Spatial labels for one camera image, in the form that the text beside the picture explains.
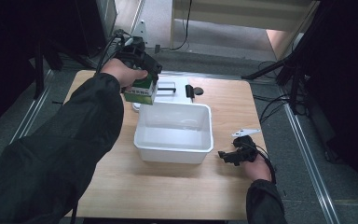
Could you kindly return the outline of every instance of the gray floor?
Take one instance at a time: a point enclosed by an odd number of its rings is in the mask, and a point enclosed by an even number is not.
[[[167,30],[171,25],[166,19],[162,19],[166,15],[159,13],[159,18],[156,18],[156,15],[150,13],[151,9],[156,8],[154,4],[162,8],[170,8],[167,2],[171,1],[145,1],[140,19],[146,21],[150,48],[156,44],[168,47],[170,32]],[[180,40],[184,37],[182,22],[176,21],[176,24],[175,46],[182,44]],[[227,34],[245,37],[230,41],[228,44],[227,39],[231,36]],[[148,52],[163,65],[166,71],[217,74],[234,79],[240,79],[240,75],[251,74],[267,66],[269,63],[262,63],[264,61],[275,60],[266,32],[255,28],[191,21],[187,40],[188,44],[185,44],[185,48],[181,50],[154,54],[150,49]],[[66,57],[63,57],[63,60],[64,68],[60,72],[54,72],[54,79],[50,83],[51,90],[30,133],[59,109],[59,105],[51,102],[63,101],[76,72],[82,69]],[[270,73],[268,77],[252,81],[253,94],[272,98],[281,95],[282,90],[274,84],[274,79],[270,78],[274,76],[275,74]],[[0,152],[10,142],[20,125],[22,117],[32,103],[33,94],[34,86],[31,86],[0,119]],[[267,102],[255,100],[255,104],[260,116]],[[306,136],[317,170],[322,176],[337,212],[339,222],[336,223],[358,223],[358,174],[345,164],[332,164],[326,161],[322,143],[311,120],[301,116],[297,118]],[[286,110],[282,107],[262,124],[262,129],[268,153],[277,169],[277,186],[282,195],[288,222],[332,223],[326,221],[317,191],[310,178],[309,168],[304,162],[297,136],[289,122]],[[69,223],[68,218],[63,219],[62,223]]]

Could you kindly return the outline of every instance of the black jacket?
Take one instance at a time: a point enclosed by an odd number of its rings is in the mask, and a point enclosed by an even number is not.
[[[59,223],[87,189],[97,162],[116,142],[124,107],[118,81],[87,80],[34,134],[0,158],[0,223]],[[250,223],[285,223],[275,185],[255,181],[247,196]]]

